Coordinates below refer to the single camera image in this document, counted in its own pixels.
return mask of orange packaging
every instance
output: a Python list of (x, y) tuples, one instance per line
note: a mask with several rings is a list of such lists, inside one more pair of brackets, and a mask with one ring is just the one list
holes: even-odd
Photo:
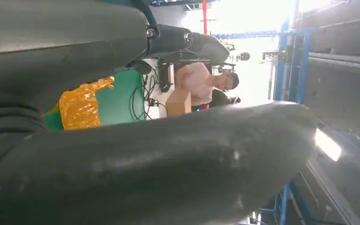
[(98, 117), (96, 91), (112, 88), (112, 76), (94, 83), (82, 84), (79, 88), (66, 91), (59, 100), (61, 123), (64, 130), (95, 128), (101, 126)]

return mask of wire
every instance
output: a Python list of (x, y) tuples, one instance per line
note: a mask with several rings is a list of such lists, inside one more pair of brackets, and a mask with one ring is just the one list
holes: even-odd
[(164, 105), (164, 104), (162, 104), (162, 103), (160, 103), (160, 102), (157, 102), (157, 104), (158, 104), (158, 105), (161, 105), (161, 106), (163, 106), (163, 107), (165, 107), (165, 110), (166, 110), (166, 116), (168, 116), (168, 113), (167, 113), (167, 107), (166, 107), (166, 105)]
[(154, 91), (154, 88), (156, 86), (156, 84), (158, 83), (158, 73), (157, 71), (152, 67), (152, 70), (154, 71), (154, 75), (150, 76), (150, 80), (148, 80), (148, 75), (144, 78), (143, 75), (142, 76), (142, 90), (143, 90), (143, 103), (147, 102), (147, 110), (145, 109), (146, 107), (143, 105), (143, 112), (137, 116), (136, 112), (135, 112), (135, 94), (137, 89), (139, 89), (139, 87), (136, 87), (131, 95), (131, 111), (132, 111), (132, 117), (135, 120), (145, 120), (146, 118), (149, 118), (150, 120), (152, 120), (152, 118), (150, 117), (150, 115), (148, 114), (150, 112), (150, 107), (151, 104), (157, 104), (157, 105), (163, 105), (166, 109), (166, 115), (167, 115), (167, 108), (164, 104), (160, 103), (159, 101), (151, 98), (151, 94)]

